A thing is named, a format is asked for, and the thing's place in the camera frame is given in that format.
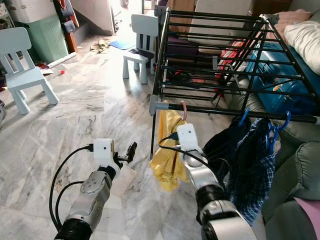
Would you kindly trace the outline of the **blue suitcase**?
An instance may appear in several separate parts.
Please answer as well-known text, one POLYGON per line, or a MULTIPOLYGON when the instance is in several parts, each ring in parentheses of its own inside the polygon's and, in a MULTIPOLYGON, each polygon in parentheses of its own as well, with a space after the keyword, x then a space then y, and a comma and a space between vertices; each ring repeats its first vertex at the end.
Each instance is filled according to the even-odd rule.
POLYGON ((285 114, 289 111, 292 115, 320 115, 320 106, 314 98, 303 96, 308 94, 306 85, 298 77, 300 74, 290 58, 282 50, 281 45, 275 42, 265 42, 260 55, 260 62, 249 62, 246 73, 257 73, 258 76, 249 76, 252 80, 252 89, 263 90, 258 93, 258 98, 263 103, 266 112, 285 114))

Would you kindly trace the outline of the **navy garment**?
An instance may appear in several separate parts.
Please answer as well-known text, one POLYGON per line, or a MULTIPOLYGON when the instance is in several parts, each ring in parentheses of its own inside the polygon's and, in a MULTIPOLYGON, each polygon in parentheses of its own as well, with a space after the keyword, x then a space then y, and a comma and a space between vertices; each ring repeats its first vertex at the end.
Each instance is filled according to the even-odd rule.
POLYGON ((211 137, 202 148, 209 169, 224 184, 230 198, 238 189, 240 171, 246 169, 241 141, 249 134, 251 126, 250 118, 236 116, 228 128, 211 137))

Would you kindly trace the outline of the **mint green storage bin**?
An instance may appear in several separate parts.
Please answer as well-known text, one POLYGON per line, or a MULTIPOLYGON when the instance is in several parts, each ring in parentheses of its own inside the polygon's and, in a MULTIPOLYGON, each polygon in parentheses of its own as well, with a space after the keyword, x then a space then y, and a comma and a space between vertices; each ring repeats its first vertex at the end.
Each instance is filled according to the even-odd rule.
POLYGON ((69 54, 66 38, 57 15, 31 23, 18 22, 24 27, 39 59, 46 63, 55 62, 69 54))

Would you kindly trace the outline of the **light blue child chair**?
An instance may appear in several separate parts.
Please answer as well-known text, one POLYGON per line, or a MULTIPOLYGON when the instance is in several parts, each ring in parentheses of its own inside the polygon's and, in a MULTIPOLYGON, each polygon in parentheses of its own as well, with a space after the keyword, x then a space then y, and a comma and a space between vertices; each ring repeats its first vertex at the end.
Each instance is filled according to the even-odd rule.
POLYGON ((35 66, 28 50, 32 48, 29 34, 24 27, 0 30, 0 61, 6 74, 7 89, 13 97, 19 114, 30 112, 26 104, 25 89, 40 85, 51 105, 59 98, 46 80, 41 69, 35 66))

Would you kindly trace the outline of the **white storage box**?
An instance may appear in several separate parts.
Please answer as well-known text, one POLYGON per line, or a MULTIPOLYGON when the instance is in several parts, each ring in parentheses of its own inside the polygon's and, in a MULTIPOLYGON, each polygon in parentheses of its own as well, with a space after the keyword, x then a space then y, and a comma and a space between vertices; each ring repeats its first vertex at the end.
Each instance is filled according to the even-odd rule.
POLYGON ((14 21, 32 23, 57 14, 53 0, 4 0, 14 21))

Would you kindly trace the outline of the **white pillow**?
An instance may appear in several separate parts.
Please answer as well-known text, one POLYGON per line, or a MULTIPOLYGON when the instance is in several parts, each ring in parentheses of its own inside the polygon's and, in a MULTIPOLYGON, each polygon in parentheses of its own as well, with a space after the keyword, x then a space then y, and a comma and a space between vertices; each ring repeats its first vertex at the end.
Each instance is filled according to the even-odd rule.
POLYGON ((289 45, 320 76, 320 22, 307 20, 288 25, 284 33, 289 45))

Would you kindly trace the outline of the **blue floor mat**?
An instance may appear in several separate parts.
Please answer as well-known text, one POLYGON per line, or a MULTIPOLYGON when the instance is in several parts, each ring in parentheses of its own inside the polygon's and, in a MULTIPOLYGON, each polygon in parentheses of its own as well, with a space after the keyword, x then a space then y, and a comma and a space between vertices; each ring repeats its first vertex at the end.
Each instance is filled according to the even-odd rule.
POLYGON ((117 48, 118 50, 129 50, 130 48, 134 48, 137 45, 137 41, 132 38, 117 39, 110 42, 110 45, 114 48, 117 48))

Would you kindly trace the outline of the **dark green sofa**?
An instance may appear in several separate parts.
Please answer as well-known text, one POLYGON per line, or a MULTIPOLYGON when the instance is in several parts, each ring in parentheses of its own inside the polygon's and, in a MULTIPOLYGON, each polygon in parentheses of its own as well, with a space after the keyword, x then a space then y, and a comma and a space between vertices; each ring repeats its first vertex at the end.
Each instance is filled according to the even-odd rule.
POLYGON ((262 207, 266 240, 320 240, 320 225, 299 201, 320 204, 320 125, 291 121, 279 131, 275 175, 262 207))

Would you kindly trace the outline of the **brown crumpled item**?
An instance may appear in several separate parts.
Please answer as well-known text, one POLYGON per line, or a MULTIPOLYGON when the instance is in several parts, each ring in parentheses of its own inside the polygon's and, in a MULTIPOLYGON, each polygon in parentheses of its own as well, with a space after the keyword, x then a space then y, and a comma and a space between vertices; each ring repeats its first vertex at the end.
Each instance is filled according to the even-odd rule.
POLYGON ((103 54, 109 51, 111 43, 107 38, 101 38, 92 46, 90 46, 90 51, 96 52, 98 54, 103 54))

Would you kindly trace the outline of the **black metal clothes rack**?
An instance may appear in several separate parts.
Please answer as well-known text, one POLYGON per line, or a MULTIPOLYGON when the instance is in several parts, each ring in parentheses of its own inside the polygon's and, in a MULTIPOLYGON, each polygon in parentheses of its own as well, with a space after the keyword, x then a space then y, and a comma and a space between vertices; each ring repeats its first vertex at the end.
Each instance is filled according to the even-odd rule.
MULTIPOLYGON (((155 115, 158 110, 180 110, 182 105, 177 103, 163 103, 164 89, 190 90, 210 93, 210 101, 221 98, 225 94, 242 96, 242 106, 237 109, 222 109, 218 107, 204 107, 187 105, 188 112, 199 114, 215 114, 242 116, 249 106, 251 95, 263 93, 263 90, 252 89, 253 81, 250 76, 258 73, 247 73, 245 69, 249 62, 260 62, 260 55, 265 48, 265 42, 274 42, 281 46, 279 52, 285 53, 290 65, 300 74, 290 77, 292 80, 301 80, 308 90, 304 97, 314 98, 315 104, 320 106, 320 83, 313 84, 311 75, 302 68, 302 60, 295 58, 291 46, 285 42, 274 25, 278 23, 278 14, 261 14, 248 16, 240 14, 204 13, 198 11, 183 11, 165 9, 161 25, 158 28, 160 36, 157 40, 156 64, 160 75, 154 78, 153 94, 151 96, 150 114, 155 115), (240 47, 240 50, 251 50, 236 58, 237 68, 233 71, 218 70, 220 58, 216 55, 180 55, 169 52, 169 47, 179 46, 179 42, 169 38, 175 34, 170 30, 172 26, 179 26, 177 19, 192 19, 196 23, 189 23, 188 28, 195 32, 185 32, 186 37, 194 37, 205 41, 210 39, 211 44, 193 43, 195 49, 225 50, 235 41, 254 41, 252 47, 240 47)), ((272 113, 250 107, 247 115, 251 118, 269 119, 271 121, 286 121, 286 113, 272 113)), ((295 115, 291 114, 290 122, 302 122, 320 125, 320 114, 295 115)))

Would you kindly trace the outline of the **pale pink cushion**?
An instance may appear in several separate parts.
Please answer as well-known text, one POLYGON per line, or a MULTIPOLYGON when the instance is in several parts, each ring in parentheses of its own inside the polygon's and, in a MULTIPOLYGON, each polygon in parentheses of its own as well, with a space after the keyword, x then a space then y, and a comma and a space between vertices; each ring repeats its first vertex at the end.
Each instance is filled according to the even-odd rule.
POLYGON ((304 9, 298 9, 295 11, 282 11, 277 13, 277 15, 279 19, 274 27, 278 32, 283 32, 286 26, 308 21, 311 18, 312 13, 304 9))

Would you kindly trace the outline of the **colourful striped item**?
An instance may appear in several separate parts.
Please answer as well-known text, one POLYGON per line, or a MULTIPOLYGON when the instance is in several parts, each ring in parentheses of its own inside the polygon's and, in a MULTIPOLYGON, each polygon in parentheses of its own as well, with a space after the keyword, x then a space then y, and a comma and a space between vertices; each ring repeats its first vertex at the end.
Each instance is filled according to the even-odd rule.
POLYGON ((240 48, 251 48, 254 43, 253 39, 238 39, 234 41, 230 46, 233 48, 226 48, 222 50, 219 56, 218 71, 236 71, 238 61, 236 58, 242 56, 242 54, 249 53, 251 50, 240 48))

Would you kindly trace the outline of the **yellow garment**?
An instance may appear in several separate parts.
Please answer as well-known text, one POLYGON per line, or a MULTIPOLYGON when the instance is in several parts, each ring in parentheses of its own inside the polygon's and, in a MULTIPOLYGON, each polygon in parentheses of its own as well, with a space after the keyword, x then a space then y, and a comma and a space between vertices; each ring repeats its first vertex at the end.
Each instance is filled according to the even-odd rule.
MULTIPOLYGON (((168 139, 169 135, 177 132, 177 127, 186 122, 176 110, 161 110, 158 114, 158 144, 163 147, 174 147, 178 142, 168 139)), ((182 182, 188 182, 185 165, 179 159, 177 151, 160 148, 154 154, 150 168, 158 182, 166 192, 178 189, 182 182)))

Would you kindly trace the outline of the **white tube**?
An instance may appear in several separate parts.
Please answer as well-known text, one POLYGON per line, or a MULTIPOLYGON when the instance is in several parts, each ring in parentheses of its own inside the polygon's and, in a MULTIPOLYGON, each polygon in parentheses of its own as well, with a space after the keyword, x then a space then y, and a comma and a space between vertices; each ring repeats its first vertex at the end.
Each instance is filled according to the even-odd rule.
POLYGON ((62 57, 62 58, 59 58, 59 59, 57 59, 57 60, 55 60, 55 61, 53 61, 53 62, 50 62, 50 63, 47 65, 47 67, 50 68, 50 69, 52 69, 53 67, 58 66, 59 64, 62 64, 62 63, 64 63, 64 62, 66 62, 66 61, 74 58, 76 55, 77 55, 76 52, 72 52, 72 53, 70 53, 70 54, 68 54, 68 55, 66 55, 66 56, 64 56, 64 57, 62 57))

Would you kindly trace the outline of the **pink plastic clothes hanger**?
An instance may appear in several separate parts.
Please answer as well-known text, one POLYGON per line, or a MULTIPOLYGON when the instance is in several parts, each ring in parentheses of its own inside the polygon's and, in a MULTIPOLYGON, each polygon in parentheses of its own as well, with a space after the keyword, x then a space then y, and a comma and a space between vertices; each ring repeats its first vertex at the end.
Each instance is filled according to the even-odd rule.
POLYGON ((181 100, 181 101, 180 101, 180 104, 181 104, 181 106, 182 106, 182 111, 183 111, 182 121, 187 122, 187 121, 188 121, 188 108, 187 108, 187 104, 185 103, 184 100, 181 100))

